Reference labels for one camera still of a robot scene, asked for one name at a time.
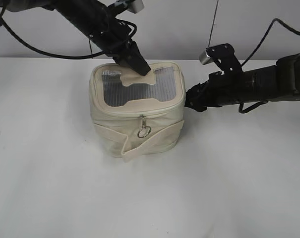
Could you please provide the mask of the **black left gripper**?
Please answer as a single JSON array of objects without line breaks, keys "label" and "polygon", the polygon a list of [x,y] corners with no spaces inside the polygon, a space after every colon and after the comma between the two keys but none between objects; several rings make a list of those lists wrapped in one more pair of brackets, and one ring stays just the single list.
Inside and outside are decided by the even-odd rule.
[{"label": "black left gripper", "polygon": [[95,43],[101,51],[90,53],[86,59],[100,55],[112,56],[116,64],[127,67],[141,76],[146,76],[150,66],[141,55],[138,45],[132,40],[137,26],[129,21],[116,19],[105,13],[86,12],[91,32],[87,35],[89,42]]}]

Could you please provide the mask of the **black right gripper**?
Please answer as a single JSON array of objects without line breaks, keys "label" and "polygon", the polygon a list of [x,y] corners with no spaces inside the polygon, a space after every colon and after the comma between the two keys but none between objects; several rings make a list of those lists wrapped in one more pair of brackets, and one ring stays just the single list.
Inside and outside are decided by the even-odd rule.
[{"label": "black right gripper", "polygon": [[207,107],[242,104],[242,97],[238,93],[242,75],[242,71],[228,73],[217,71],[209,74],[209,79],[205,83],[199,83],[187,90],[184,106],[197,112],[204,112]]}]

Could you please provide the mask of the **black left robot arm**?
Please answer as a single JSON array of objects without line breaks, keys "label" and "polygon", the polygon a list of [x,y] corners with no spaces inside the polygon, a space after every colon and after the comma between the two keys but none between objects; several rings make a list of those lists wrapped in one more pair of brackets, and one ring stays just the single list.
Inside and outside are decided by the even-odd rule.
[{"label": "black left robot arm", "polygon": [[[23,41],[3,19],[6,11],[21,12],[37,7],[49,11],[56,10],[101,51],[76,57],[44,52]],[[150,66],[132,39],[137,32],[137,26],[117,18],[126,10],[136,14],[143,8],[141,0],[117,0],[109,6],[98,0],[0,0],[0,26],[3,26],[19,43],[39,54],[68,60],[85,60],[106,55],[120,66],[128,67],[145,76],[150,71]]]}]

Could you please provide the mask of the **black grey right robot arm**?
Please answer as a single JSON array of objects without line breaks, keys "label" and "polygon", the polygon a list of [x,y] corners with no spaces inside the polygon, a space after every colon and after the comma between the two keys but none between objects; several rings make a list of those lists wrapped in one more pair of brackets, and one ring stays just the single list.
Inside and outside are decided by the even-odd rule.
[{"label": "black grey right robot arm", "polygon": [[300,101],[300,53],[250,71],[214,72],[186,92],[185,106],[197,112],[238,105],[246,114],[268,102]]}]

